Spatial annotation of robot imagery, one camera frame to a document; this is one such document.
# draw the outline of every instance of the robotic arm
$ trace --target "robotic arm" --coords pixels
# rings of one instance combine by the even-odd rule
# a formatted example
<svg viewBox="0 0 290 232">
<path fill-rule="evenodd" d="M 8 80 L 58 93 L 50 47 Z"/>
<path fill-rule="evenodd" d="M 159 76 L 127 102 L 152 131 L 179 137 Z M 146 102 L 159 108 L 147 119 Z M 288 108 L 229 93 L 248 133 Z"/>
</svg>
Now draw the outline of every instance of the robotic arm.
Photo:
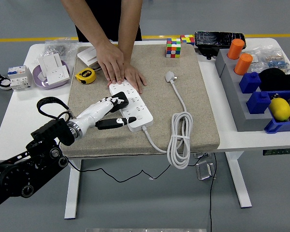
<svg viewBox="0 0 290 232">
<path fill-rule="evenodd" d="M 59 103 L 67 111 L 58 117 L 50 116 L 40 109 L 47 103 Z M 56 138 L 64 145 L 70 146 L 75 140 L 84 137 L 88 128 L 97 127 L 104 130 L 134 122 L 135 117 L 101 120 L 109 112 L 115 112 L 128 104 L 127 97 L 120 92 L 103 98 L 74 118 L 68 106 L 61 100 L 41 99 L 37 104 L 39 112 L 53 119 L 31 133 L 33 141 L 26 146 L 25 152 L 0 163 L 0 204 L 9 197 L 32 196 L 68 165 L 68 158 L 62 154 Z M 60 118 L 63 114 L 69 115 L 67 121 Z"/>
</svg>

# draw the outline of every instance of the person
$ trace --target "person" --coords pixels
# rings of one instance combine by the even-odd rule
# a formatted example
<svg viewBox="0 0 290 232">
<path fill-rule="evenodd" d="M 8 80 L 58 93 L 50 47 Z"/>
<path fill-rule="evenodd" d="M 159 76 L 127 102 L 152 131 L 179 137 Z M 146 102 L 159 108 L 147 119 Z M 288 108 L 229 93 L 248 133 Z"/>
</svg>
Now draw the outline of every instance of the person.
<svg viewBox="0 0 290 232">
<path fill-rule="evenodd" d="M 142 40 L 139 27 L 142 0 L 61 0 L 76 26 L 80 42 L 90 42 L 97 51 L 108 86 L 124 78 L 141 94 L 145 77 L 133 67 L 134 41 Z M 114 46 L 110 40 L 117 42 Z"/>
</svg>

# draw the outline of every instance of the orange cylinder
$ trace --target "orange cylinder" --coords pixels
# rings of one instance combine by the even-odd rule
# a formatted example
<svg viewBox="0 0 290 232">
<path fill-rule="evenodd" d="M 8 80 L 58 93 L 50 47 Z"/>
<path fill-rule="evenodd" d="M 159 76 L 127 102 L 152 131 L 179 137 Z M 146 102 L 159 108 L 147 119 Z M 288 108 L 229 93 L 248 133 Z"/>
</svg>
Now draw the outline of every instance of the orange cylinder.
<svg viewBox="0 0 290 232">
<path fill-rule="evenodd" d="M 244 75 L 248 71 L 252 60 L 253 57 L 251 54 L 243 53 L 238 59 L 234 72 L 240 76 Z"/>
<path fill-rule="evenodd" d="M 245 45 L 245 42 L 241 39 L 232 40 L 230 49 L 227 53 L 227 57 L 230 59 L 238 59 L 244 45 Z"/>
</svg>

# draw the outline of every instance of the plastic bag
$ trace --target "plastic bag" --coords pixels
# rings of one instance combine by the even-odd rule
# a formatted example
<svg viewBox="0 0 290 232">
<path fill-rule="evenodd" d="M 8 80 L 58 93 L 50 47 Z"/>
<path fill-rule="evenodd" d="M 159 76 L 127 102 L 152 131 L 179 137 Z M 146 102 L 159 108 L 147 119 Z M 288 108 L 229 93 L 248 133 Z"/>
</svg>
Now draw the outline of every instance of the plastic bag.
<svg viewBox="0 0 290 232">
<path fill-rule="evenodd" d="M 280 48 L 270 46 L 257 46 L 256 48 L 245 51 L 253 56 L 253 61 L 249 67 L 251 72 L 260 73 L 268 68 L 279 68 L 284 73 L 290 73 L 290 64 L 286 62 Z"/>
<path fill-rule="evenodd" d="M 38 55 L 33 61 L 33 65 L 38 66 L 39 58 L 41 57 L 58 53 L 61 60 L 66 62 L 70 67 L 73 67 L 78 47 L 78 41 L 69 38 L 46 40 L 44 52 Z"/>
</svg>

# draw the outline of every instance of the blue tray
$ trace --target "blue tray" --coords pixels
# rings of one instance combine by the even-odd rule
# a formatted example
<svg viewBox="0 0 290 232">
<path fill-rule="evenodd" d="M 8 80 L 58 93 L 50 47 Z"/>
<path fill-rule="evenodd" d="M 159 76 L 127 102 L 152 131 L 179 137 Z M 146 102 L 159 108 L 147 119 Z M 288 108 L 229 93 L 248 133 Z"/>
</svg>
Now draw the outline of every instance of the blue tray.
<svg viewBox="0 0 290 232">
<path fill-rule="evenodd" d="M 271 91 L 271 92 L 268 91 L 267 93 L 270 96 L 270 98 L 274 94 L 278 93 L 281 98 L 285 100 L 290 99 L 290 91 Z M 290 122 L 277 122 L 273 117 L 272 121 L 270 121 L 269 124 L 267 124 L 264 130 L 268 134 L 275 134 L 276 132 L 280 132 L 280 131 L 290 131 Z"/>
</svg>

